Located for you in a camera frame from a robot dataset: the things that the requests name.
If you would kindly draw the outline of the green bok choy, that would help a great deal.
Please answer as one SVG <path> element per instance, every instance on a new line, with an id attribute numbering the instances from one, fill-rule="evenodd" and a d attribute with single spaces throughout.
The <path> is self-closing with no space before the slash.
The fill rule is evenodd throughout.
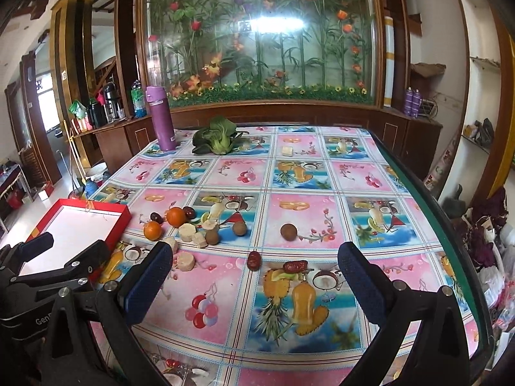
<path id="1" fill-rule="evenodd" d="M 241 145 L 247 131 L 239 131 L 235 123 L 223 116 L 211 119 L 210 124 L 200 128 L 192 138 L 192 153 L 205 155 L 226 155 Z"/>

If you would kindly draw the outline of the red shallow box tray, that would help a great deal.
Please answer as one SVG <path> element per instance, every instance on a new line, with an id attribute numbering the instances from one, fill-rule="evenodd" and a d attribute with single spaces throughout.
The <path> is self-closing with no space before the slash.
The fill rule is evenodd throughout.
<path id="1" fill-rule="evenodd" d="M 117 203 L 58 199 L 32 230 L 28 239 L 49 233 L 53 246 L 26 262 L 21 274 L 37 274 L 62 268 L 66 262 L 101 240 L 113 253 L 131 220 L 128 206 Z"/>

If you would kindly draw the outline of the beige cut round piece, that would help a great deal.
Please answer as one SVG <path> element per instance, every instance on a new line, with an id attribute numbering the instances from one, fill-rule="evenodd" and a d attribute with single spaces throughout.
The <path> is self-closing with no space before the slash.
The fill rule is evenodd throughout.
<path id="1" fill-rule="evenodd" d="M 195 256 L 189 252 L 178 253 L 176 267 L 182 272 L 189 272 L 195 267 Z"/>

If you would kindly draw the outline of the orange fruit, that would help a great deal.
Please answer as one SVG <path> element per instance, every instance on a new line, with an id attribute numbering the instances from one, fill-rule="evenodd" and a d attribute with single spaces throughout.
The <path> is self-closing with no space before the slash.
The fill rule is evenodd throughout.
<path id="1" fill-rule="evenodd" d="M 181 207 L 170 207 L 165 213 L 168 224 L 178 228 L 188 221 L 184 210 Z"/>
<path id="2" fill-rule="evenodd" d="M 150 220 L 143 226 L 143 234 L 149 241 L 157 241 L 162 237 L 162 225 L 156 221 Z"/>

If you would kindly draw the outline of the wooden cabinet counter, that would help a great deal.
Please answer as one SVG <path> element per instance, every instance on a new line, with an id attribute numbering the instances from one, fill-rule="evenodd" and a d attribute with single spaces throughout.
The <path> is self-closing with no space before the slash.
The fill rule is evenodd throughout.
<path id="1" fill-rule="evenodd" d="M 359 127 L 373 133 L 418 178 L 429 173 L 443 126 L 432 119 L 414 119 L 395 109 L 319 100 L 257 100 L 175 107 L 176 130 L 205 127 L 222 116 L 240 127 L 267 126 Z M 149 115 L 123 120 L 82 134 L 73 134 L 85 167 L 105 161 L 115 172 L 156 139 Z"/>

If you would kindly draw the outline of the floral glass display panel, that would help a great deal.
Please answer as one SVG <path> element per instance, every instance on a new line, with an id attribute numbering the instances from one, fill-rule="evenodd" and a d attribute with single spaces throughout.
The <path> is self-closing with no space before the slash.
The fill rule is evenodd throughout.
<path id="1" fill-rule="evenodd" d="M 139 0 L 147 82 L 173 107 L 262 99 L 371 106 L 376 0 Z"/>

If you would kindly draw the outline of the black thermos jug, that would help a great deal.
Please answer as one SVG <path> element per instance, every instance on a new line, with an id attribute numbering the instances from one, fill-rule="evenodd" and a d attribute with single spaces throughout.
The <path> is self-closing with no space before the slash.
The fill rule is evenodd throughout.
<path id="1" fill-rule="evenodd" d="M 103 89 L 108 121 L 124 119 L 125 113 L 120 105 L 120 96 L 114 82 L 108 82 Z"/>

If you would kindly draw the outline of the purple thermos bottle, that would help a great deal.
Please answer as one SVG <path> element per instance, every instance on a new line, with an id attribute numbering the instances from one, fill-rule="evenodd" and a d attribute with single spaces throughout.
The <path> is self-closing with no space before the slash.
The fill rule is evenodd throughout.
<path id="1" fill-rule="evenodd" d="M 146 88 L 146 100 L 150 108 L 160 149 L 163 152 L 174 151 L 177 142 L 165 89 L 160 86 L 148 86 Z"/>

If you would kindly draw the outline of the purple spray bottle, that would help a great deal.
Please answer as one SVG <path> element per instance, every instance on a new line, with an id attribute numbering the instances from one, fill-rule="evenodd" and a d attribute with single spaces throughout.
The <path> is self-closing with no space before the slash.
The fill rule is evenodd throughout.
<path id="1" fill-rule="evenodd" d="M 415 89 L 412 94 L 411 103 L 411 116 L 417 118 L 419 116 L 420 107 L 422 105 L 422 95 L 418 89 Z"/>
<path id="2" fill-rule="evenodd" d="M 413 90 L 408 87 L 404 94 L 403 113 L 410 117 L 412 115 L 412 103 L 413 103 Z"/>

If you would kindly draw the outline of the green label plastic bottle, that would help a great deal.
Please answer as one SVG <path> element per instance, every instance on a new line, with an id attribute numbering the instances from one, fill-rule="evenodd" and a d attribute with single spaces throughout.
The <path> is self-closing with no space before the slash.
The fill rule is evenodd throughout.
<path id="1" fill-rule="evenodd" d="M 142 91 L 141 82 L 139 80 L 135 80 L 131 86 L 131 98 L 134 106 L 135 119 L 145 117 L 147 115 L 145 95 Z"/>

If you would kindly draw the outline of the pale butter cube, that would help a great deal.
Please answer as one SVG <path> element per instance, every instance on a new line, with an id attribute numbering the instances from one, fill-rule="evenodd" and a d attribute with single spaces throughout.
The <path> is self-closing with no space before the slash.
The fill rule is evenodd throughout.
<path id="1" fill-rule="evenodd" d="M 282 148 L 282 154 L 287 157 L 292 157 L 292 148 L 290 146 L 284 146 Z"/>

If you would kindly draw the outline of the fruit print tablecloth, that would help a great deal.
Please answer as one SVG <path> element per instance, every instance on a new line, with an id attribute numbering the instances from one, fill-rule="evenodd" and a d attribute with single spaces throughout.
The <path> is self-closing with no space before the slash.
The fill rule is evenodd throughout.
<path id="1" fill-rule="evenodd" d="M 336 385 L 371 343 L 368 322 L 337 265 L 352 241 L 391 280 L 412 289 L 450 287 L 463 318 L 468 351 L 477 324 L 428 208 L 391 166 L 369 132 L 351 127 L 267 126 L 247 129 L 242 145 L 217 156 L 148 143 L 94 194 L 132 215 L 102 280 L 120 280 L 152 245 L 143 226 L 156 212 L 192 207 L 196 232 L 217 229 L 220 242 L 197 248 L 164 223 L 179 244 L 162 290 L 134 331 L 172 385 Z M 290 146 L 292 157 L 282 154 Z M 244 221 L 243 237 L 232 231 Z M 295 241 L 280 234 L 298 229 Z M 261 268 L 247 257 L 258 251 Z M 182 272 L 178 253 L 195 256 Z M 286 274 L 283 264 L 308 261 Z"/>

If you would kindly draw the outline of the red date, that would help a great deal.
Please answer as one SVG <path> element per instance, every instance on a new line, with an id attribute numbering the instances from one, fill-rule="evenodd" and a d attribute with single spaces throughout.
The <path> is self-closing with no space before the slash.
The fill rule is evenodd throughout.
<path id="1" fill-rule="evenodd" d="M 262 258 L 258 251 L 251 251 L 247 257 L 247 268 L 250 271 L 258 271 L 261 268 Z"/>
<path id="2" fill-rule="evenodd" d="M 290 261 L 283 264 L 283 271 L 286 274 L 300 274 L 308 270 L 308 261 Z"/>

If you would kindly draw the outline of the brown round fruit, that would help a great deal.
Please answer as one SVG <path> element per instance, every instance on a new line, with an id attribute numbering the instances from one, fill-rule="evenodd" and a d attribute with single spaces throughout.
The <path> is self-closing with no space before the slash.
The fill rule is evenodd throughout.
<path id="1" fill-rule="evenodd" d="M 205 241 L 211 246 L 215 246 L 220 242 L 220 236 L 217 229 L 211 229 L 205 232 Z"/>
<path id="2" fill-rule="evenodd" d="M 235 222 L 232 226 L 233 233 L 238 237 L 243 237 L 247 233 L 247 225 L 244 221 Z"/>
<path id="3" fill-rule="evenodd" d="M 298 237 L 298 229 L 291 223 L 283 224 L 280 228 L 280 234 L 286 241 L 295 241 Z"/>

